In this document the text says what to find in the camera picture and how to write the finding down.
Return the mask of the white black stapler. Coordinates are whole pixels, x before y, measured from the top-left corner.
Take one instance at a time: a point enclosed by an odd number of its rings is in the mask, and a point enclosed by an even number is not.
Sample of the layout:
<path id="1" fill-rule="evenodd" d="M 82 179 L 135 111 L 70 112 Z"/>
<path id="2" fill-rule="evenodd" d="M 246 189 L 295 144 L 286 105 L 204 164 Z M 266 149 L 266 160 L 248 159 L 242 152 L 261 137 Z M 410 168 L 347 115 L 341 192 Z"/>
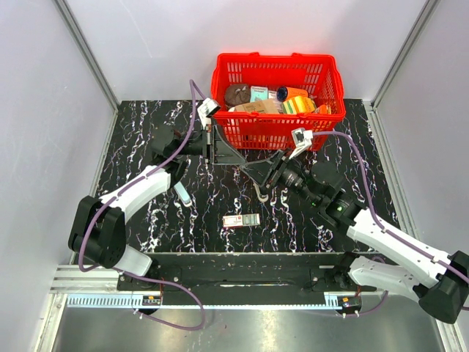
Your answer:
<path id="1" fill-rule="evenodd" d="M 257 199 L 260 202 L 265 203 L 266 201 L 269 200 L 269 195 L 268 194 L 263 194 L 257 183 L 254 183 L 254 189 L 255 189 L 255 192 L 256 192 Z"/>

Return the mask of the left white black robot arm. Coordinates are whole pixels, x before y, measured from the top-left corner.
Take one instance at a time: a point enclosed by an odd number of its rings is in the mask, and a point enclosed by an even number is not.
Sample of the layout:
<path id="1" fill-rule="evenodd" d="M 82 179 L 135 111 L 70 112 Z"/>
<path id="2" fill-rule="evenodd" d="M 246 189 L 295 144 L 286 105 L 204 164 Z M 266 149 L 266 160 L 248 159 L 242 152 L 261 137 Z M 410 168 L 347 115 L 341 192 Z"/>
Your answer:
<path id="1" fill-rule="evenodd" d="M 86 196 L 78 203 L 68 247 L 79 260 L 133 274 L 143 290 L 153 289 L 159 273 L 152 259 L 129 246 L 126 225 L 150 200 L 174 189 L 185 206 L 191 197 L 181 184 L 187 155 L 201 156 L 212 165 L 241 165 L 245 158 L 228 142 L 219 125 L 181 134 L 169 125 L 152 132 L 149 165 L 124 186 L 101 197 Z"/>

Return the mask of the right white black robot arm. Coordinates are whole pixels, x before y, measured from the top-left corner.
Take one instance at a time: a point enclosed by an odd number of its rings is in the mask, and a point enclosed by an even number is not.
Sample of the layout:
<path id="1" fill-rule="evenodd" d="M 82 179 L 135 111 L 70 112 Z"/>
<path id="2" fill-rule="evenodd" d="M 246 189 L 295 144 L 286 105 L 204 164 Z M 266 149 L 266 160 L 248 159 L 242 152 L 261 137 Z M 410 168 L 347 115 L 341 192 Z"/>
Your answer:
<path id="1" fill-rule="evenodd" d="M 241 170 L 264 193 L 284 186 L 305 199 L 331 230 L 344 233 L 392 260 L 376 263 L 348 254 L 333 272 L 341 290 L 355 285 L 387 290 L 409 298 L 433 318 L 455 323 L 468 298 L 468 254 L 438 250 L 389 224 L 343 189 L 334 167 L 317 162 L 306 169 L 282 151 L 243 164 Z"/>

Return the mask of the red white staple box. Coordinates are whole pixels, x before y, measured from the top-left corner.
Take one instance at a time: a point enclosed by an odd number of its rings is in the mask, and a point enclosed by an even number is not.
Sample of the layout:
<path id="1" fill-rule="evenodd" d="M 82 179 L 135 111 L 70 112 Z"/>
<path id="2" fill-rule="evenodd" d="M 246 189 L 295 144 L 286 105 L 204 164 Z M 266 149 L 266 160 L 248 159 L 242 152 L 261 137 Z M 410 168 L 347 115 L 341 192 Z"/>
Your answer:
<path id="1" fill-rule="evenodd" d="M 259 225 L 260 215 L 258 213 L 238 214 L 223 217 L 224 228 L 255 227 Z"/>

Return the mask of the brown cardboard box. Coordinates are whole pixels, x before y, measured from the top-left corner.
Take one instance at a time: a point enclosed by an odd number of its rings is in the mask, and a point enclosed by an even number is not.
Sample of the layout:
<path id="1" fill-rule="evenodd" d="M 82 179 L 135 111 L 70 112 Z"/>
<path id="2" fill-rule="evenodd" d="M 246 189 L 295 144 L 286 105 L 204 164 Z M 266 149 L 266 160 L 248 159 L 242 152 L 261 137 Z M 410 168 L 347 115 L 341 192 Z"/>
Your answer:
<path id="1" fill-rule="evenodd" d="M 242 105 L 230 108 L 229 112 L 246 112 L 246 113 L 259 113 L 259 114 L 282 114 L 282 110 L 278 108 L 274 99 L 267 99 L 264 101 L 257 101 L 253 103 L 245 103 Z"/>

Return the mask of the brown round pouch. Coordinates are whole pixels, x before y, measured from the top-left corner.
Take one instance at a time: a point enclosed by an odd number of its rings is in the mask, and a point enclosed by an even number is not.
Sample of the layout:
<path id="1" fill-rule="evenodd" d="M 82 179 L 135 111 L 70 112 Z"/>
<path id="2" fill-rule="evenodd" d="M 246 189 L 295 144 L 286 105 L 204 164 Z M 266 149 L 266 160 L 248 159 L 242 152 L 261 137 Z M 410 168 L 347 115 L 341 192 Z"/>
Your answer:
<path id="1" fill-rule="evenodd" d="M 251 88 L 247 84 L 232 84 L 224 94 L 224 103 L 228 109 L 249 103 L 251 100 Z"/>

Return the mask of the teal white small box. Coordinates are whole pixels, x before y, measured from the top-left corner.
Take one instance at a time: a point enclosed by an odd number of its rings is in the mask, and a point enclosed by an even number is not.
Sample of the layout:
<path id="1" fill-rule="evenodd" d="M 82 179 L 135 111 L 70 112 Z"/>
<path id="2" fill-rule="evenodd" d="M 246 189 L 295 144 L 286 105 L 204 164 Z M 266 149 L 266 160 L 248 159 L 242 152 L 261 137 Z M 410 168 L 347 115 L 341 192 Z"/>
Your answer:
<path id="1" fill-rule="evenodd" d="M 250 86 L 250 102 L 264 101 L 270 97 L 269 89 L 261 86 Z"/>

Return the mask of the yellow green box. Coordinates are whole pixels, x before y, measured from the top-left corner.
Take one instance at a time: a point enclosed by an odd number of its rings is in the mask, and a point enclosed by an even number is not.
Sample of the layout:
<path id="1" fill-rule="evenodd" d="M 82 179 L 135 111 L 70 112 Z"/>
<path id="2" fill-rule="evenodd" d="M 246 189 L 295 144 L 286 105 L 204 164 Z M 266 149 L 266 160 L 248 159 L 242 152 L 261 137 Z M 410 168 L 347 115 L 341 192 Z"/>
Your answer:
<path id="1" fill-rule="evenodd" d="M 304 96 L 295 96 L 282 103 L 285 114 L 308 114 L 314 113 L 317 109 L 315 102 Z"/>

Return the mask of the red plastic basket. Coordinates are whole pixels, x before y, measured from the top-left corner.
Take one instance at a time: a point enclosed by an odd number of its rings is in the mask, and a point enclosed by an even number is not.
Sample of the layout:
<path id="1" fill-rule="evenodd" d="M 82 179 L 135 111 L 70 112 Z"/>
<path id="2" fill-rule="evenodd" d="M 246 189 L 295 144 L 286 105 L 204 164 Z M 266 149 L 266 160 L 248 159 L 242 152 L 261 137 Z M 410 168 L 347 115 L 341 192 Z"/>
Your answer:
<path id="1" fill-rule="evenodd" d="M 292 130 L 332 131 L 346 114 L 344 86 L 328 54 L 219 54 L 211 94 L 237 149 L 292 148 Z"/>

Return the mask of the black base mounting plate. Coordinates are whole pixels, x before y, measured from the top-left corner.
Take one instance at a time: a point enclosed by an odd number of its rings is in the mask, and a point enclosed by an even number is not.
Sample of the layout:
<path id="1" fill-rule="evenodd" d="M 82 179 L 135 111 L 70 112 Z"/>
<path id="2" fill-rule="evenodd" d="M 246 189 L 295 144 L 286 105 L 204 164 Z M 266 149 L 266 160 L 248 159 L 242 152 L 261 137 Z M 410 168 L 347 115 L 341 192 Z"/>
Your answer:
<path id="1" fill-rule="evenodd" d="M 337 309 L 342 296 L 373 293 L 359 287 L 339 265 L 343 253 L 158 253 L 150 274 L 162 287 L 164 308 L 194 308 L 178 289 L 193 292 L 207 309 Z"/>

